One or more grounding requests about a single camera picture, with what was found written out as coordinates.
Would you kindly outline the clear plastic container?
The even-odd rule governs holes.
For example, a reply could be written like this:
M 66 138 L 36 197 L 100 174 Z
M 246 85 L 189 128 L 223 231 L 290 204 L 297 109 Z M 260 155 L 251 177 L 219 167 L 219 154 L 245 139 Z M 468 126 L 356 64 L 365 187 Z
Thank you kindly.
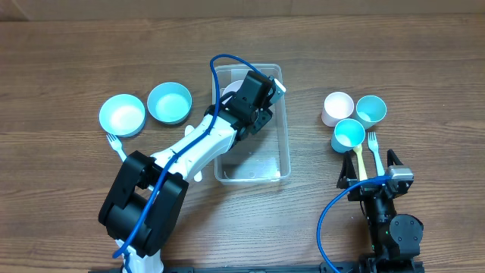
M 267 76 L 273 76 L 283 84 L 283 74 L 278 64 L 252 64 Z M 244 64 L 215 67 L 223 95 L 232 83 L 240 87 L 250 68 Z M 289 137 L 285 96 L 269 109 L 272 119 L 257 134 L 237 143 L 231 150 L 214 160 L 214 176 L 222 184 L 262 184 L 278 182 L 291 172 Z

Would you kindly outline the white plastic bowl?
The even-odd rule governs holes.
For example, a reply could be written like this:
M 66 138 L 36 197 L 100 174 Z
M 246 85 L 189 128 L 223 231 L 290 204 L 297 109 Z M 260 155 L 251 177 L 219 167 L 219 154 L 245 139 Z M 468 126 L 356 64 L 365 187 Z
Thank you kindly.
M 221 95 L 223 96 L 223 95 L 225 95 L 226 93 L 229 93 L 229 92 L 237 92 L 239 90 L 239 88 L 242 86 L 242 84 L 243 84 L 242 80 L 232 82 L 226 88 L 223 88 L 221 90 Z

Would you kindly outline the yellow plastic utensil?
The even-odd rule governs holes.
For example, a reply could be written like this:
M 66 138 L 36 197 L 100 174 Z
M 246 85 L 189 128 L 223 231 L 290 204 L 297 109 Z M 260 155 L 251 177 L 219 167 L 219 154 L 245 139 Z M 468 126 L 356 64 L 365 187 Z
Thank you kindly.
M 367 180 L 368 176 L 367 176 L 365 163 L 364 163 L 363 156 L 362 156 L 362 151 L 363 151 L 362 145 L 359 144 L 359 145 L 355 146 L 353 148 L 353 151 L 357 156 L 359 180 Z

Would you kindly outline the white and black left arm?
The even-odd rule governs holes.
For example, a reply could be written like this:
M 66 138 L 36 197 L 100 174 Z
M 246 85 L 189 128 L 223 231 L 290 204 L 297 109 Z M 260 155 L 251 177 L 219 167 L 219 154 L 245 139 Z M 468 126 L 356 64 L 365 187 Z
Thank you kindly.
M 286 92 L 282 83 L 249 71 L 236 91 L 218 96 L 198 127 L 171 147 L 124 160 L 99 212 L 115 239 L 122 272 L 162 272 L 160 250 L 173 231 L 189 180 L 272 118 L 270 107 Z

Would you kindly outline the green plastic cup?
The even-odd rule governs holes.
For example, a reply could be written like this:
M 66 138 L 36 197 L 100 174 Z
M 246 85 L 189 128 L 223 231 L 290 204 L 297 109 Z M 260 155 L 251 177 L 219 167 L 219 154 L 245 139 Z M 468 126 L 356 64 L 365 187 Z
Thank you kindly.
M 355 107 L 355 119 L 364 129 L 373 127 L 386 117 L 386 103 L 378 96 L 369 95 L 360 98 Z

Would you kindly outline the white plastic spoon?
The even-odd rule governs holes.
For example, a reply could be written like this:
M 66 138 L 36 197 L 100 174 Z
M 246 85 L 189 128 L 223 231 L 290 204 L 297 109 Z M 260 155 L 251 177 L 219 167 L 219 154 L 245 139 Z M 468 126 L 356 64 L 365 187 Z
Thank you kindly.
M 193 131 L 195 130 L 194 126 L 192 125 L 187 125 L 185 127 L 185 131 L 184 131 L 184 135 L 187 136 L 189 134 L 191 134 Z M 199 171 L 198 173 L 196 173 L 193 177 L 193 180 L 195 182 L 200 182 L 202 180 L 202 172 Z

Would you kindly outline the light blue plastic fork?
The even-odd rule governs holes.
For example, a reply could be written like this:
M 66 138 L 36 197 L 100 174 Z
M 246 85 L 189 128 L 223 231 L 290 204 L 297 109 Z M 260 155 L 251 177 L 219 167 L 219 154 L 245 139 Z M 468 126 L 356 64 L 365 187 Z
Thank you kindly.
M 122 162 L 124 162 L 127 158 L 126 153 L 123 151 L 123 145 L 122 142 L 118 139 L 117 136 L 111 133 L 107 133 L 106 137 L 108 139 L 108 142 L 111 146 L 111 148 L 120 156 L 120 159 Z

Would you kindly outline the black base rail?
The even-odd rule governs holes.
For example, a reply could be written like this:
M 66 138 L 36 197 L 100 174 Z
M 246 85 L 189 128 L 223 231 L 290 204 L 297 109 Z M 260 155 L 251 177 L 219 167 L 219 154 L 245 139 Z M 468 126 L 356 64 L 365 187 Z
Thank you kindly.
M 358 268 L 357 262 L 337 262 L 339 272 L 366 272 Z M 121 273 L 121 268 L 111 268 L 89 273 Z M 220 268 L 193 268 L 193 267 L 166 267 L 164 273 L 330 273 L 334 272 L 326 262 L 319 265 L 280 265 L 280 266 L 248 266 L 248 267 L 220 267 Z M 381 272 L 418 272 L 425 273 L 422 262 L 415 263 L 415 269 L 391 271 L 385 269 Z

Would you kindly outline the light blue plastic bowl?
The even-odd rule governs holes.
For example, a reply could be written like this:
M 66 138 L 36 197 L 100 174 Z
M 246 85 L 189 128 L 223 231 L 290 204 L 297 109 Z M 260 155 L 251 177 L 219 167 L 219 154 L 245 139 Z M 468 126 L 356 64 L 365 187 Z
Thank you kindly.
M 130 94 L 112 96 L 99 110 L 102 129 L 118 137 L 138 134 L 145 122 L 145 106 L 140 99 Z

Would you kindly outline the green plastic bowl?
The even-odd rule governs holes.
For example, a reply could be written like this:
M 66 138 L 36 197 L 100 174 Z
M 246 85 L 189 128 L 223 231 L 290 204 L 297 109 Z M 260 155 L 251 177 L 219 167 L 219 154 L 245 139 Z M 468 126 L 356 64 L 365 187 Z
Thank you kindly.
M 164 124 L 179 124 L 189 116 L 192 96 L 180 83 L 161 83 L 149 93 L 147 108 L 156 120 Z

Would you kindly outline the pink plastic cup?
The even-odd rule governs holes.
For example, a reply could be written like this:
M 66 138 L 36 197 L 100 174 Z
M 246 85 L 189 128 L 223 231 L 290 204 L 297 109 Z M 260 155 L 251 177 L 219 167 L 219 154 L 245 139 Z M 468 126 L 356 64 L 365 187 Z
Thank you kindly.
M 347 93 L 331 93 L 324 100 L 321 120 L 328 127 L 335 127 L 341 120 L 351 116 L 354 107 L 354 101 Z

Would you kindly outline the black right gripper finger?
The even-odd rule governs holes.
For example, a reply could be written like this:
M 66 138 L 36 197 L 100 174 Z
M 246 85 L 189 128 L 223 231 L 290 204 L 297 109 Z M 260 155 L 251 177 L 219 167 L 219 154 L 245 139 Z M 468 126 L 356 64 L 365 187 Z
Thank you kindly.
M 403 163 L 399 160 L 398 156 L 394 153 L 392 149 L 387 150 L 386 162 L 388 167 L 392 165 L 403 165 Z
M 357 182 L 358 178 L 355 173 L 354 165 L 352 163 L 352 157 L 349 153 L 344 153 L 343 165 L 336 187 L 340 189 L 347 189 L 350 186 L 355 185 Z

